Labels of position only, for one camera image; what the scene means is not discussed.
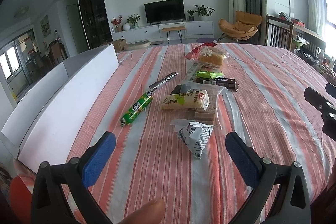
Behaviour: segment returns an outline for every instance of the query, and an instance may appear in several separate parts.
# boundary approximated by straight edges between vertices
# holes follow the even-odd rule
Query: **orange lounge chair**
[[[236,22],[231,24],[225,19],[221,19],[218,23],[219,28],[222,30],[223,34],[218,39],[232,37],[235,40],[247,40],[254,36],[258,31],[257,26],[260,25],[263,17],[249,14],[242,11],[236,11]]]

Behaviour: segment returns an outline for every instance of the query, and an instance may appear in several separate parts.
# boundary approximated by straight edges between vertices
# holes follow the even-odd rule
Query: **television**
[[[147,23],[185,19],[183,0],[164,0],[145,4]]]

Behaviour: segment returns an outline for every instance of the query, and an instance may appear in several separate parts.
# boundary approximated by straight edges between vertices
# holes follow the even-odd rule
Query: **striped tablecloth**
[[[320,113],[305,101],[313,87],[326,94],[326,80],[303,60],[275,47],[225,44],[228,65],[224,73],[239,83],[218,102],[220,123],[201,159],[191,155],[173,132],[173,112],[160,109],[162,98],[182,80],[193,61],[184,58],[198,44],[151,47],[118,54],[119,68],[88,113],[68,159],[81,156],[111,131],[116,149],[90,191],[114,223],[151,199],[166,202],[162,223],[228,223],[251,189],[244,184],[226,152],[227,133],[236,131],[260,157],[277,164],[299,161],[314,200],[326,187],[335,162],[336,143],[321,131]],[[159,89],[146,111],[130,125],[120,117],[155,81],[171,72],[179,75]],[[78,220],[82,217],[71,194],[68,201]],[[263,219],[275,197],[272,192]]]

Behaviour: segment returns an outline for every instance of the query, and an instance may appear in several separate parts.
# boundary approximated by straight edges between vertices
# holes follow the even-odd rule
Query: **green snack wrapper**
[[[120,126],[124,126],[130,124],[134,121],[134,119],[140,114],[142,110],[149,105],[149,103],[153,100],[153,92],[147,91],[145,92],[139,100],[137,100],[134,105],[121,117]]]
[[[196,72],[196,76],[208,78],[208,79],[216,79],[218,77],[223,77],[224,74],[221,72],[211,72],[211,71],[198,71]]]

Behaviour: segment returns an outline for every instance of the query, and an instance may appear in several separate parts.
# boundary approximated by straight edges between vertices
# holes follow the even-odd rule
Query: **painting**
[[[42,18],[41,29],[42,29],[43,37],[47,37],[48,35],[51,34],[48,15],[46,15],[44,18]]]

